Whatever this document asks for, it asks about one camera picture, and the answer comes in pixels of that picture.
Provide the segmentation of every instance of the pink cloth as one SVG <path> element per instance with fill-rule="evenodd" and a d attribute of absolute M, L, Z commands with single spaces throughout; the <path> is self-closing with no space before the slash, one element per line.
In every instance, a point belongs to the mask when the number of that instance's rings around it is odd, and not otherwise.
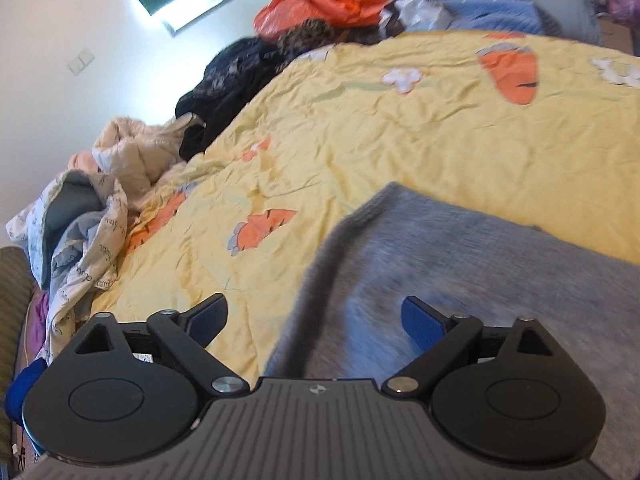
<path fill-rule="evenodd" d="M 44 345 L 46 336 L 45 325 L 48 313 L 49 293 L 38 290 L 33 295 L 27 316 L 25 344 L 29 363 L 33 362 L 42 345 Z"/>

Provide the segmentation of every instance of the yellow blanket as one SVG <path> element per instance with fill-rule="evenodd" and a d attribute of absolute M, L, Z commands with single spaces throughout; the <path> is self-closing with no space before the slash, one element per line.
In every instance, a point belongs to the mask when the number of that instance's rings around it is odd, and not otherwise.
<path fill-rule="evenodd" d="M 215 292 L 210 345 L 254 382 L 331 228 L 389 181 L 640 263 L 640 61 L 450 32 L 294 62 L 162 190 L 200 179 L 94 303 L 119 321 Z"/>

